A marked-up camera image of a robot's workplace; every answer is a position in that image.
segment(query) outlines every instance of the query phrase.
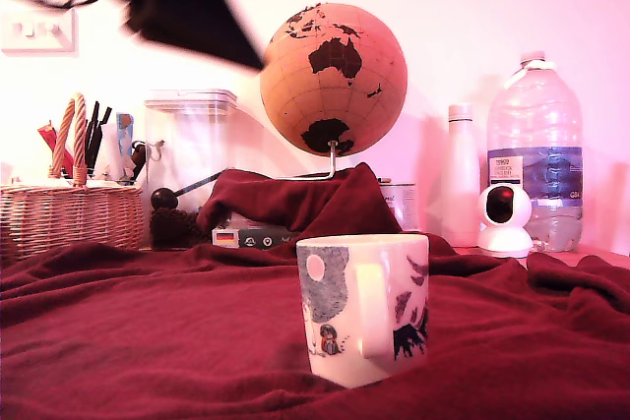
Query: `cartoon character on mug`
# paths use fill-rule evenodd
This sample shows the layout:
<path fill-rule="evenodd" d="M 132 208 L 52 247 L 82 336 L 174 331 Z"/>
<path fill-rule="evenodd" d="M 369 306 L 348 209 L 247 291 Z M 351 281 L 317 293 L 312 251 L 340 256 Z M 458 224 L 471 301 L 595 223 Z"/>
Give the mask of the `cartoon character on mug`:
<path fill-rule="evenodd" d="M 322 325 L 319 328 L 319 334 L 322 335 L 322 351 L 331 355 L 341 353 L 337 345 L 337 331 L 332 325 Z"/>
<path fill-rule="evenodd" d="M 311 354 L 319 354 L 317 353 L 317 341 L 315 340 L 315 327 L 313 326 L 313 317 L 311 314 L 311 309 L 308 306 L 308 303 L 302 302 L 302 312 L 304 315 L 304 322 L 306 325 L 306 342 L 308 343 L 308 351 Z"/>

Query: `striped rope handle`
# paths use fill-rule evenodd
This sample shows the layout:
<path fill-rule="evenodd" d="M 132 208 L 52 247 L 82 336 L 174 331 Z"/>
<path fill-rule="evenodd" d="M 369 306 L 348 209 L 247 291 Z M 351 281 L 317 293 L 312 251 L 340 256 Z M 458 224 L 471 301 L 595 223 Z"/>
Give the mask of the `striped rope handle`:
<path fill-rule="evenodd" d="M 88 167 L 86 166 L 86 99 L 81 93 L 75 93 L 63 115 L 61 129 L 52 153 L 52 166 L 48 171 L 49 177 L 61 177 L 61 165 L 63 164 L 66 140 L 70 131 L 72 118 L 75 120 L 75 164 L 73 166 L 74 185 L 85 186 L 88 182 Z"/>

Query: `pen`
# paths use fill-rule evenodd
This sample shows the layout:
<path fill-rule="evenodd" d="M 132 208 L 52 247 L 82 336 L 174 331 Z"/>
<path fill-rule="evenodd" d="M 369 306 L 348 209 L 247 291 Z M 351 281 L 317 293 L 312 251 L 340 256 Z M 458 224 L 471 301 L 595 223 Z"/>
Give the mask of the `pen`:
<path fill-rule="evenodd" d="M 98 156 L 98 149 L 100 148 L 100 141 L 102 140 L 102 129 L 101 126 L 106 124 L 109 120 L 109 115 L 111 114 L 111 107 L 107 107 L 105 109 L 105 114 L 103 115 L 98 125 L 94 128 L 94 132 L 92 135 L 92 139 L 90 140 L 90 149 L 88 151 L 88 168 L 92 170 L 91 176 L 94 176 L 94 168 L 96 164 L 96 157 Z"/>
<path fill-rule="evenodd" d="M 94 137 L 95 127 L 98 124 L 98 108 L 100 104 L 98 100 L 94 104 L 94 110 L 92 111 L 92 120 L 88 123 L 88 130 L 86 131 L 86 156 L 88 155 L 88 151 L 90 149 L 90 141 Z"/>

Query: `white security camera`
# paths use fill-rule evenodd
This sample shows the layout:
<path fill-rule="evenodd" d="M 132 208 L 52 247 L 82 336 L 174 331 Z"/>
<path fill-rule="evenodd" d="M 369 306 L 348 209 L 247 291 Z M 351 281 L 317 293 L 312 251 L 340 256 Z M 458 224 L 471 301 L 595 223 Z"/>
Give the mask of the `white security camera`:
<path fill-rule="evenodd" d="M 479 196 L 479 214 L 485 228 L 479 233 L 479 248 L 497 258 L 524 258 L 533 246 L 523 228 L 532 216 L 530 196 L 518 185 L 502 182 Z"/>

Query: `wall switch plate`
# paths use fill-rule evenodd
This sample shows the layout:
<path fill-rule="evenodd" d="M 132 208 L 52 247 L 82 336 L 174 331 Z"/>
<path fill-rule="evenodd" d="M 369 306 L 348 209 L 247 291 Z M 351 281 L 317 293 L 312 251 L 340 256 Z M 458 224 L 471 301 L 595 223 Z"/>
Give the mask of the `wall switch plate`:
<path fill-rule="evenodd" d="M 0 13 L 0 44 L 5 53 L 72 52 L 74 10 L 16 10 Z"/>

